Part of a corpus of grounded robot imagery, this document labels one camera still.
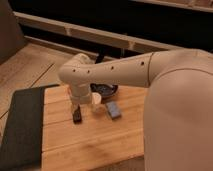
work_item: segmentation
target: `black object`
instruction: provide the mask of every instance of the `black object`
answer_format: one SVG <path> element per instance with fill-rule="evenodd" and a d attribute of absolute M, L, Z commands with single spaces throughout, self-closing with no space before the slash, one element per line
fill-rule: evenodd
<path fill-rule="evenodd" d="M 72 114 L 73 116 L 73 122 L 76 123 L 80 123 L 82 121 L 82 117 L 81 117 L 81 108 L 78 105 L 78 108 L 74 111 L 74 113 Z"/>
<path fill-rule="evenodd" d="M 0 171 L 41 162 L 44 90 L 52 86 L 56 85 L 13 94 L 0 148 Z"/>
<path fill-rule="evenodd" d="M 118 85 L 109 84 L 91 84 L 90 87 L 93 92 L 99 93 L 103 99 L 113 96 L 118 90 Z"/>

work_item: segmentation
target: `small block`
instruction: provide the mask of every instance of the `small block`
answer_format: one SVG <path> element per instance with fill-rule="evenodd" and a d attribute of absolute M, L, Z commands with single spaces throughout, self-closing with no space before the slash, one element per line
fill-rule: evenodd
<path fill-rule="evenodd" d="M 81 109 L 80 109 L 80 106 L 78 106 L 78 108 L 73 113 L 73 122 L 76 124 L 76 123 L 80 123 L 81 121 L 82 121 Z"/>
<path fill-rule="evenodd" d="M 121 116 L 120 109 L 114 101 L 106 103 L 107 110 L 112 119 L 118 118 Z"/>

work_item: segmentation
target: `dark gray mat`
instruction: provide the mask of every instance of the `dark gray mat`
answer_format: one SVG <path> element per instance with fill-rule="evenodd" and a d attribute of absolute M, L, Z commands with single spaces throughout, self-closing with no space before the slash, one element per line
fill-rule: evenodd
<path fill-rule="evenodd" d="M 0 148 L 0 171 L 41 162 L 44 90 L 52 86 L 56 85 L 13 94 Z"/>

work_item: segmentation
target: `wooden table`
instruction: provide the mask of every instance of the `wooden table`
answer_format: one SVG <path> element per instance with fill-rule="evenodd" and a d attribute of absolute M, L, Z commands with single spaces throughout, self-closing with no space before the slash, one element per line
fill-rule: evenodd
<path fill-rule="evenodd" d="M 143 106 L 146 89 L 120 86 L 109 100 L 122 117 L 112 120 L 105 105 L 92 113 L 81 106 L 83 122 L 74 124 L 67 86 L 45 92 L 42 171 L 92 170 L 144 154 Z"/>

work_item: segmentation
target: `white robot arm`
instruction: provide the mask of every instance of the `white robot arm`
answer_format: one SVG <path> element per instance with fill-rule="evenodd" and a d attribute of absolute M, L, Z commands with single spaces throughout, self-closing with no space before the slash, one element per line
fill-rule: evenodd
<path fill-rule="evenodd" d="M 90 103 L 90 83 L 150 87 L 144 106 L 146 171 L 213 170 L 213 55 L 182 49 L 92 64 L 83 54 L 60 79 L 75 103 Z"/>

